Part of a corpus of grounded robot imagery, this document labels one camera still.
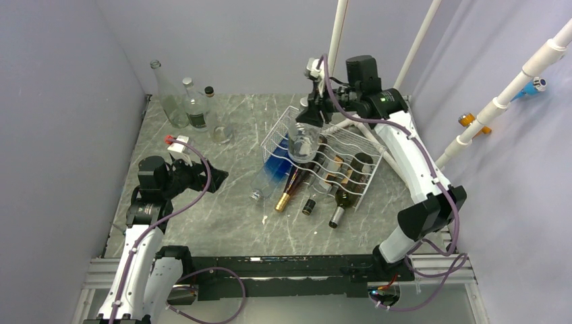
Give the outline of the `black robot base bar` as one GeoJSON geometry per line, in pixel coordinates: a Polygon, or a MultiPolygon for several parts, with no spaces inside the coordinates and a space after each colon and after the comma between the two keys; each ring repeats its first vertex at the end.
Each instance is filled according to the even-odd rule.
{"type": "Polygon", "coordinates": [[[222,298],[328,296],[364,298],[376,284],[412,282],[407,265],[380,265],[372,254],[300,256],[196,256],[181,284],[200,301],[222,298]]]}

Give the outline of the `blue plastic bottle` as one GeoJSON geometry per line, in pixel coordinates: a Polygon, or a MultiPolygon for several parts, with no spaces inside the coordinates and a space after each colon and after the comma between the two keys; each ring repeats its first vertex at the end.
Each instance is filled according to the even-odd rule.
{"type": "Polygon", "coordinates": [[[291,161],[288,155],[288,135],[286,134],[251,181],[250,198],[256,202],[269,198],[290,169],[291,161]]]}

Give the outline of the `tall clear glass bottle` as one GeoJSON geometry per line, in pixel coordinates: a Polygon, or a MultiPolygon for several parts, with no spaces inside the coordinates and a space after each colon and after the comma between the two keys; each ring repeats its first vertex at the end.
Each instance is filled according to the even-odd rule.
{"type": "Polygon", "coordinates": [[[182,105],[182,96],[178,88],[170,82],[159,60],[150,62],[158,87],[159,103],[170,124],[174,128],[185,128],[190,121],[182,105]]]}

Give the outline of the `clear bottle with silver cap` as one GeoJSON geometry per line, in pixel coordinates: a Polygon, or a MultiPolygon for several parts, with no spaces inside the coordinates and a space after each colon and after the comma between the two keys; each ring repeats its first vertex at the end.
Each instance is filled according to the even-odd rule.
{"type": "Polygon", "coordinates": [[[207,132],[208,124],[206,123],[206,118],[210,108],[206,101],[206,96],[198,90],[191,78],[184,78],[182,84],[186,92],[186,98],[184,99],[185,112],[191,127],[198,132],[207,132]]]}

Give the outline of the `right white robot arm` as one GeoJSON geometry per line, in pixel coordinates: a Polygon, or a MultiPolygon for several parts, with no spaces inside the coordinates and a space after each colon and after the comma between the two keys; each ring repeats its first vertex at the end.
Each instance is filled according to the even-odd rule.
{"type": "Polygon", "coordinates": [[[312,90],[288,131],[288,154],[296,163],[313,160],[318,134],[334,113],[370,126],[382,140],[404,175],[413,201],[413,206],[399,212],[391,235],[374,249],[372,272],[388,280],[396,274],[397,263],[427,234],[458,220],[467,195],[462,186],[450,183],[429,155],[403,95],[396,88],[382,87],[375,58],[351,57],[346,70],[347,81],[334,89],[328,57],[309,59],[304,74],[312,81],[312,90]]]}

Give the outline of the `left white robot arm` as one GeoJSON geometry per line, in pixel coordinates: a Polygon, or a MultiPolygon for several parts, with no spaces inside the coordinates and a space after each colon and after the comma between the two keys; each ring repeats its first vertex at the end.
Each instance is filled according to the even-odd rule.
{"type": "Polygon", "coordinates": [[[202,163],[150,156],[138,164],[139,184],[127,210],[119,266],[93,323],[154,323],[172,287],[194,274],[186,246],[162,246],[172,200],[187,189],[215,193],[228,172],[202,163]]]}

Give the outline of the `clear bottle with orange label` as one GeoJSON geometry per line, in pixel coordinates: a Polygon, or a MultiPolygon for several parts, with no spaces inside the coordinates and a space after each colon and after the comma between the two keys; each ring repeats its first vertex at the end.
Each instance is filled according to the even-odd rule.
{"type": "Polygon", "coordinates": [[[222,106],[212,86],[204,89],[207,112],[204,115],[211,140],[216,144],[226,144],[233,138],[233,126],[229,114],[222,106]]]}

